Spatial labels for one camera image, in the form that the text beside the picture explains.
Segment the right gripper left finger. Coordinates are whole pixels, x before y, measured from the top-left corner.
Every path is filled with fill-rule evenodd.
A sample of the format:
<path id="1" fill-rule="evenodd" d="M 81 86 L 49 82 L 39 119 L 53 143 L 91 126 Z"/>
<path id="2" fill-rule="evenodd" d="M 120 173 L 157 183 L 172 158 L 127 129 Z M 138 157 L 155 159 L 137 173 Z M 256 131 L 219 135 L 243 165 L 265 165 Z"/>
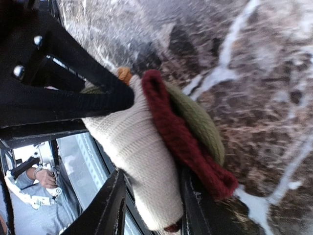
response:
<path id="1" fill-rule="evenodd" d="M 122 235 L 126 212 L 124 173 L 114 170 L 86 210 L 64 235 Z"/>

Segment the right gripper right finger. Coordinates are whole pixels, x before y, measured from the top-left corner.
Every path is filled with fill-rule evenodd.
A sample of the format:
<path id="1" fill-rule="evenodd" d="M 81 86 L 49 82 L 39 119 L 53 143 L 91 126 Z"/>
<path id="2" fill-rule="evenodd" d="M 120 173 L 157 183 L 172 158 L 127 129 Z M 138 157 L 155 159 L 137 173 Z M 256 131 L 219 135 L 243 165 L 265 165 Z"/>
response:
<path id="1" fill-rule="evenodd" d="M 218 206 L 209 192 L 188 168 L 180 173 L 180 191 L 184 204 L 182 235 L 241 235 L 242 231 Z"/>

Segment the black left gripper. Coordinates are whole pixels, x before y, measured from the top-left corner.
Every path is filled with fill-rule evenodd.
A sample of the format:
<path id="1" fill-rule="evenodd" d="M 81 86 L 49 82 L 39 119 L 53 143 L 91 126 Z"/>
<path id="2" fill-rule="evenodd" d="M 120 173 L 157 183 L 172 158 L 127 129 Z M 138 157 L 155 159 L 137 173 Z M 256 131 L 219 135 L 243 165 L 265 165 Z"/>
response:
<path id="1" fill-rule="evenodd" d="M 0 2 L 0 125 L 106 116 L 134 92 L 95 61 L 40 0 Z"/>

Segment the beige sock with olive toe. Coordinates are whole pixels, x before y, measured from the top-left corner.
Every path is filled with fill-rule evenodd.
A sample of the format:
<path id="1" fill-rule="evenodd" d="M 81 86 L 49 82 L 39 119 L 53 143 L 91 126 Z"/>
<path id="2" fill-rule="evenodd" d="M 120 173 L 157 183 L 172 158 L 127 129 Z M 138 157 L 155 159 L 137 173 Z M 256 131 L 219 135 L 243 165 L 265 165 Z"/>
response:
<path id="1" fill-rule="evenodd" d="M 140 78 L 130 87 L 134 105 L 106 117 L 83 119 L 113 164 L 130 179 L 136 208 L 150 231 L 163 230 L 183 216 L 174 159 L 157 132 L 143 94 Z"/>

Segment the operator bare hand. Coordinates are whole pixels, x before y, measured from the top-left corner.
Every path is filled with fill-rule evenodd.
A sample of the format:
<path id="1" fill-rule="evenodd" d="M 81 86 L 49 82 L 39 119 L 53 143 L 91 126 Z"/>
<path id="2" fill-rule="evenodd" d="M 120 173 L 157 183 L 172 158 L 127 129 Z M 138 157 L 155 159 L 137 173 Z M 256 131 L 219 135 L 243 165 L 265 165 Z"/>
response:
<path id="1" fill-rule="evenodd" d="M 37 170 L 34 176 L 44 188 L 52 189 L 57 187 L 54 174 L 47 169 Z"/>

